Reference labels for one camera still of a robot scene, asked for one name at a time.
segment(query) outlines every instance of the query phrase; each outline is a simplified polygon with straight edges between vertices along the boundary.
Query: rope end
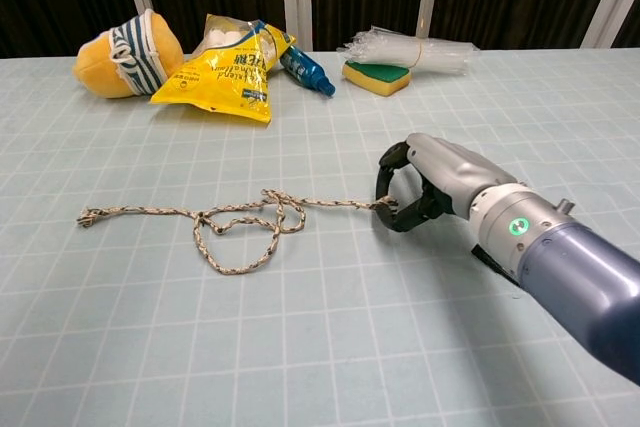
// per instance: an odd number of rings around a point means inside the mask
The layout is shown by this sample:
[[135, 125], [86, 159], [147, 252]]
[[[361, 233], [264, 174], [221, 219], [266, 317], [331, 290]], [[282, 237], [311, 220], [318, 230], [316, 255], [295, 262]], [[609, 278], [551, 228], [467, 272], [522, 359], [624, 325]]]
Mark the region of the rope end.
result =
[[80, 214], [80, 217], [76, 219], [76, 222], [78, 225], [87, 229], [104, 216], [105, 212], [101, 209], [85, 209], [82, 214]]
[[394, 208], [398, 206], [398, 201], [391, 197], [390, 195], [385, 195], [384, 197], [380, 197], [378, 200], [371, 204], [373, 210], [376, 208], [386, 205], [387, 207]]

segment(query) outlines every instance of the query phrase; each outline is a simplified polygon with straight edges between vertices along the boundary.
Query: plastic straw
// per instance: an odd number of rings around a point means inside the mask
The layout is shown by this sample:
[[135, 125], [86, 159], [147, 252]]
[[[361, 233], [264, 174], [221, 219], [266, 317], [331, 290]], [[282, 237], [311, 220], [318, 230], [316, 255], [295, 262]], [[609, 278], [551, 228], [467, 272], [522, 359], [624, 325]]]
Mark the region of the plastic straw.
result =
[[358, 32], [353, 42], [338, 51], [362, 64], [386, 64], [445, 74], [467, 71], [478, 49], [467, 42], [419, 39], [378, 27]]

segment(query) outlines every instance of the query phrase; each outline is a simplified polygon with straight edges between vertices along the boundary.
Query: striped fabric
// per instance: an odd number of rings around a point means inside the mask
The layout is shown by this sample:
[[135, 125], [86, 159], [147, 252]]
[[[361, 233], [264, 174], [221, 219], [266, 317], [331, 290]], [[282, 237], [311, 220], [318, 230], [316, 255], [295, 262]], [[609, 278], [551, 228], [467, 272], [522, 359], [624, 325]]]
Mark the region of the striped fabric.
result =
[[167, 81], [153, 43], [152, 14], [147, 9], [109, 31], [110, 58], [117, 65], [118, 75], [136, 95], [151, 95]]

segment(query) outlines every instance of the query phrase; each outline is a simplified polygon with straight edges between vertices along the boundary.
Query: bottle cap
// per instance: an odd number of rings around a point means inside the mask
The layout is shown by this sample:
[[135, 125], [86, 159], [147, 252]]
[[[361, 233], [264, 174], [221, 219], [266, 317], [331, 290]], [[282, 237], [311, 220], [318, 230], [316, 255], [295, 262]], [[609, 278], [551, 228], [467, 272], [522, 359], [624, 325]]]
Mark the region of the bottle cap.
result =
[[316, 84], [316, 89], [322, 92], [324, 95], [331, 97], [336, 92], [336, 88], [329, 82], [329, 79], [322, 77]]

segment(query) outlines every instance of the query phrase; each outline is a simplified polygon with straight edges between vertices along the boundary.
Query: yellow snack bag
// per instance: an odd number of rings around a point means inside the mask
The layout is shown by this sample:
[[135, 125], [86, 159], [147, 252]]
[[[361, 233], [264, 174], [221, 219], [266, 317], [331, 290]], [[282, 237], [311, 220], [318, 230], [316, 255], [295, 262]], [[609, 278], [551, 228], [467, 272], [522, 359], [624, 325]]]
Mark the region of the yellow snack bag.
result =
[[225, 30], [208, 30], [194, 58], [160, 87], [151, 103], [188, 103], [209, 112], [270, 122], [267, 70], [295, 39], [260, 20], [208, 16], [207, 22], [211, 17], [217, 19], [216, 25], [224, 23]]

